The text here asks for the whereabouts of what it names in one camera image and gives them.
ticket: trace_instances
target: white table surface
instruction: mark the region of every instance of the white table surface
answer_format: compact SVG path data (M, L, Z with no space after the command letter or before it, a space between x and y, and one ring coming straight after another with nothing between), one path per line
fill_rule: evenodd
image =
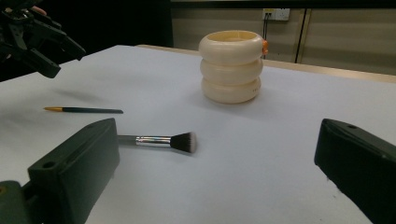
M119 134L193 131L198 148L120 146L115 177L87 223L370 223L314 164L323 119L357 125L396 144L396 84L264 67L253 101L202 95L201 58L116 46L0 83L0 180L25 184L27 168L92 122ZM122 115L44 111L120 108Z

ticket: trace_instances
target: pencil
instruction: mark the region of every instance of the pencil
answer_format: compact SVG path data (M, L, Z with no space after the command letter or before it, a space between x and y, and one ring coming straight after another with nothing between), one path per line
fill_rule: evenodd
M123 111L120 109L61 107L61 106L48 106L48 107L44 107L44 109L55 112L123 114Z

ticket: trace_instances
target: stacked plastic ring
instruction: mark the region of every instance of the stacked plastic ring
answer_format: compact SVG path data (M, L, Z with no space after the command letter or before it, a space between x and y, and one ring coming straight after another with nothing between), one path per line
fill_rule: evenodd
M259 94L262 55L266 41L248 31L221 31L206 35L199 44L201 87L216 102L237 104Z

